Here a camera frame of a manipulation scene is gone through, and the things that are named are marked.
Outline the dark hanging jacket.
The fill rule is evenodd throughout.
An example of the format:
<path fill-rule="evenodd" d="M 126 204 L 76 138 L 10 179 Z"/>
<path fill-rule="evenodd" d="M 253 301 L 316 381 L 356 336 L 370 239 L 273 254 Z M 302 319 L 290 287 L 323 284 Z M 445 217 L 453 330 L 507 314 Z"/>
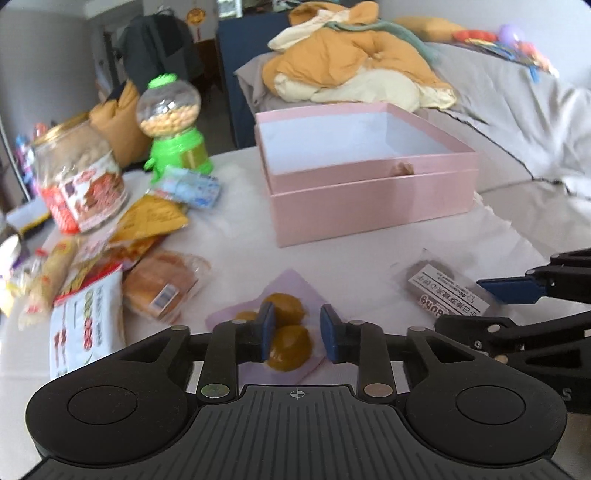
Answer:
<path fill-rule="evenodd" d="M 192 81 L 204 73 L 189 27 L 169 13 L 134 17 L 117 40 L 115 52 L 140 93 L 160 75 Z"/>

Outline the pink cardboard box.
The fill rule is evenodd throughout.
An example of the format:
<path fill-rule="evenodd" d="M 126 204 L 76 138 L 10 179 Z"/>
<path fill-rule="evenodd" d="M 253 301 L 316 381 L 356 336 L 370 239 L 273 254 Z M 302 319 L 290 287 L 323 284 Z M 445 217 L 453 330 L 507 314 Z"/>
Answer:
<path fill-rule="evenodd" d="M 280 247 L 463 214 L 478 153 L 387 103 L 256 114 L 256 145 Z"/>

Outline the white red snack bag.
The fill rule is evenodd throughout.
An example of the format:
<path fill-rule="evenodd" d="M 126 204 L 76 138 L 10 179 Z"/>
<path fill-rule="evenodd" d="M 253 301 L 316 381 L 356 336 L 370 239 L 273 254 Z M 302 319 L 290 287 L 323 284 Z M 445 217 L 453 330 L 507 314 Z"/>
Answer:
<path fill-rule="evenodd" d="M 54 307 L 49 378 L 56 379 L 125 347 L 122 267 L 116 264 Z"/>

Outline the purple pack of yellow cakes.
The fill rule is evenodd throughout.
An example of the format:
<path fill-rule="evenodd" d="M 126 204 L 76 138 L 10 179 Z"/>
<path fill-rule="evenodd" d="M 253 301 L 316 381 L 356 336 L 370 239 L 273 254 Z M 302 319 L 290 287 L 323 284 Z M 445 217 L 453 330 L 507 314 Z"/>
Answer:
<path fill-rule="evenodd" d="M 229 320 L 255 320 L 266 302 L 274 306 L 270 357 L 263 363 L 239 366 L 239 384 L 296 385 L 325 358 L 320 333 L 320 310 L 325 299 L 294 270 L 283 271 L 256 299 L 209 315 L 205 325 L 211 330 Z"/>

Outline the green gumball candy dispenser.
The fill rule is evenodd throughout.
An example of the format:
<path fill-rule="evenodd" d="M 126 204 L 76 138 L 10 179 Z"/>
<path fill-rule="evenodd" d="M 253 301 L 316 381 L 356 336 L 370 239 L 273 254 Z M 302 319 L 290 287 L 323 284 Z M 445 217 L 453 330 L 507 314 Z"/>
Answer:
<path fill-rule="evenodd" d="M 213 164 L 204 136 L 197 129 L 201 97 L 197 88 L 176 74 L 163 74 L 148 82 L 136 105 L 136 121 L 143 134 L 152 139 L 144 164 L 158 181 L 167 166 L 208 175 Z"/>

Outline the colourful toy bottles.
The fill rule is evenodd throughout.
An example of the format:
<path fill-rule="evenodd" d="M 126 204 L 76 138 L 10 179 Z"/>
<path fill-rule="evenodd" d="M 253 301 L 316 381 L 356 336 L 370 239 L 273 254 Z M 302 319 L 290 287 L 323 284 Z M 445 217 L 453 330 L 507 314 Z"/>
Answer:
<path fill-rule="evenodd" d="M 42 137 L 49 130 L 45 123 L 39 122 L 34 125 L 32 137 L 26 134 L 19 134 L 15 138 L 16 157 L 20 169 L 20 176 L 23 180 L 27 192 L 32 198 L 38 196 L 38 188 L 34 173 L 34 152 L 32 143 L 34 140 Z"/>

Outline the orange bread clear wrapper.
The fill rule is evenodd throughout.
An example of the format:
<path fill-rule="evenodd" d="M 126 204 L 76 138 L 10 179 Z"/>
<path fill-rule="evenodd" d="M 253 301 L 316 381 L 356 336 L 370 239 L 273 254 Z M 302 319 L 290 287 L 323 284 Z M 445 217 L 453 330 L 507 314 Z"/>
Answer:
<path fill-rule="evenodd" d="M 124 306 L 146 320 L 173 324 L 209 275 L 211 263 L 204 257 L 158 247 L 123 281 Z"/>

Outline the yellow snack packet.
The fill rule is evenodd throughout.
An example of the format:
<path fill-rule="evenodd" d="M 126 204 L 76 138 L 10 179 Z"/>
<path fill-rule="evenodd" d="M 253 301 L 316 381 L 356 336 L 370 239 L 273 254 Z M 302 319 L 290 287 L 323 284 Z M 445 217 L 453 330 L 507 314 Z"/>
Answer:
<path fill-rule="evenodd" d="M 103 258 L 130 270 L 150 249 L 188 223 L 184 208 L 177 203 L 144 195 L 118 221 Z"/>

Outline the colourful toys on sofa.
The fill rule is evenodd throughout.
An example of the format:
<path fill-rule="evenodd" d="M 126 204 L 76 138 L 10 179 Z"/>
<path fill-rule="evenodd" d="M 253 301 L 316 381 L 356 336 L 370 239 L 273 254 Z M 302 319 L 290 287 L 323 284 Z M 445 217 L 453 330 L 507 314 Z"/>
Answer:
<path fill-rule="evenodd" d="M 549 58 L 513 26 L 505 24 L 497 33 L 484 30 L 459 30 L 452 34 L 453 40 L 466 47 L 473 47 L 501 59 L 526 66 L 534 82 L 539 73 L 545 72 L 555 78 L 559 72 Z"/>

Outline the yellow throw pillow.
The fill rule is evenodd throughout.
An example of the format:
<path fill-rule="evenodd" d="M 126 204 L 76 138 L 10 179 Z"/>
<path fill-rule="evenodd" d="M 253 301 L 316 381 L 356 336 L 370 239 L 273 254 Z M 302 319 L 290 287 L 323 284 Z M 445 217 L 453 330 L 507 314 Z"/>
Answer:
<path fill-rule="evenodd" d="M 406 16 L 394 19 L 394 23 L 405 27 L 425 42 L 450 43 L 454 35 L 465 27 L 439 17 Z"/>

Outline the gold-lid peanut jar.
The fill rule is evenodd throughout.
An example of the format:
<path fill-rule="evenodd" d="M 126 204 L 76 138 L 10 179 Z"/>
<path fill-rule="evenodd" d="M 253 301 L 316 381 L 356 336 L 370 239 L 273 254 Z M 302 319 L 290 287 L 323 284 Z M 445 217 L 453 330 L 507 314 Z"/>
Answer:
<path fill-rule="evenodd" d="M 48 130 L 32 150 L 39 194 L 61 233 L 95 230 L 126 204 L 121 168 L 86 112 Z"/>

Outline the orange cream blanket pile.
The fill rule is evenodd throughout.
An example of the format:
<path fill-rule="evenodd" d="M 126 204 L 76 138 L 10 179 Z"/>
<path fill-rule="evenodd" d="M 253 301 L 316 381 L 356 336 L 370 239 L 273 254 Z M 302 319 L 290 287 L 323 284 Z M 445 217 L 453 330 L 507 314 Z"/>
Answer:
<path fill-rule="evenodd" d="M 385 102 L 414 112 L 445 110 L 454 88 L 434 71 L 436 53 L 415 33 L 379 18 L 379 6 L 305 2 L 270 40 L 262 80 L 285 102 Z"/>

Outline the brown cake clear wrapper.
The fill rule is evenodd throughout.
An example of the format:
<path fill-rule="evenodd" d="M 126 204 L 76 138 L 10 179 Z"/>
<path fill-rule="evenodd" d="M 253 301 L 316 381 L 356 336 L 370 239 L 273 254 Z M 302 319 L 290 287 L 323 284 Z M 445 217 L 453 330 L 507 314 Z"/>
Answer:
<path fill-rule="evenodd" d="M 401 294 L 434 318 L 442 315 L 495 316 L 499 302 L 475 281 L 427 249 L 392 267 Z"/>

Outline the long yellow biscuit pack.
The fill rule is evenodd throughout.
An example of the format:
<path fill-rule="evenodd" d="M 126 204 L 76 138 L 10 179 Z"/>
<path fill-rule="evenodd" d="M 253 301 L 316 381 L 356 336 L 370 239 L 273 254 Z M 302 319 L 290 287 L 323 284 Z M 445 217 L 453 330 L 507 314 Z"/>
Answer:
<path fill-rule="evenodd" d="M 68 275 L 80 245 L 78 237 L 59 240 L 45 259 L 40 273 L 31 283 L 18 318 L 20 330 L 48 321 L 54 301 Z"/>

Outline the blue white tissue pack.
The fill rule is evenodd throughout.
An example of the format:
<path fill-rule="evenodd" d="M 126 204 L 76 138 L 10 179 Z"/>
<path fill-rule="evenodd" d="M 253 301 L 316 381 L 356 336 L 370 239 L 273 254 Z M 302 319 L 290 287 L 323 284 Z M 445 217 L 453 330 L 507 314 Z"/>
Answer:
<path fill-rule="evenodd" d="M 208 210 L 221 193 L 221 182 L 214 176 L 168 165 L 149 193 L 191 209 Z"/>

